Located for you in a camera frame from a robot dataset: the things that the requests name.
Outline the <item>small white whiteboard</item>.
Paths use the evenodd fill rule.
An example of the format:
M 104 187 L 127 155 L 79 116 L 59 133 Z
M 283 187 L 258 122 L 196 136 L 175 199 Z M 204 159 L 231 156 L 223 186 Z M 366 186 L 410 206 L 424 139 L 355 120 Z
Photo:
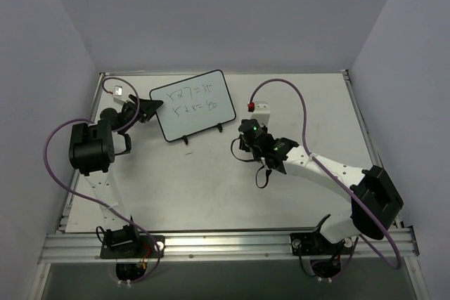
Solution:
M 168 142 L 216 128 L 236 119 L 224 73 L 214 70 L 152 89 L 151 100 L 162 100 L 157 120 Z

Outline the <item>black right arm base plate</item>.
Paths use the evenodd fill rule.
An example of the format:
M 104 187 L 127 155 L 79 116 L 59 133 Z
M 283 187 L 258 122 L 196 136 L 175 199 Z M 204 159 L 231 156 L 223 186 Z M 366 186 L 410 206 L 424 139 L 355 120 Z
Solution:
M 333 256 L 348 255 L 352 247 L 346 247 L 341 240 L 332 244 L 319 232 L 291 233 L 290 243 L 292 254 L 295 256 Z

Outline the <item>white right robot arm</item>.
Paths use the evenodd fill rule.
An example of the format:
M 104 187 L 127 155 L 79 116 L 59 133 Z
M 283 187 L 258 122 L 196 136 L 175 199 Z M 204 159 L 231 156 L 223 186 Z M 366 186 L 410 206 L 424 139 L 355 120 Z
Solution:
M 349 202 L 348 211 L 326 215 L 316 226 L 312 244 L 319 252 L 329 252 L 347 237 L 383 239 L 404 206 L 382 167 L 351 167 L 309 153 L 293 140 L 274 138 L 256 119 L 244 119 L 238 131 L 240 149 L 251 153 L 266 170 L 304 178 Z

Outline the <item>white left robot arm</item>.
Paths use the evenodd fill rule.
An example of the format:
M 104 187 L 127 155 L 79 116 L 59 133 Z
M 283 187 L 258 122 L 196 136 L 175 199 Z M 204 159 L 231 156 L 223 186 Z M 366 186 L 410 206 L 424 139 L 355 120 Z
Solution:
M 125 257 L 134 257 L 141 251 L 142 238 L 121 200 L 111 166 L 116 157 L 131 152 L 128 130 L 137 122 L 148 122 L 162 106 L 162 100 L 130 94 L 120 111 L 106 108 L 97 123 L 72 126 L 70 163 L 87 180 L 94 194 L 87 199 L 99 206 L 110 226 L 97 227 L 98 238 L 106 249 L 117 249 Z

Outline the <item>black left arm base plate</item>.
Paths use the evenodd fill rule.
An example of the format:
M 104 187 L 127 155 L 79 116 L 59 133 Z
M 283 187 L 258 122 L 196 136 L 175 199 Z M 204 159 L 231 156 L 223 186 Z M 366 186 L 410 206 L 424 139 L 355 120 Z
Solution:
M 141 234 L 138 240 L 121 240 L 110 246 L 105 244 L 101 247 L 101 259 L 156 259 L 164 256 L 165 236 L 154 236 L 159 249 L 155 243 L 146 235 Z

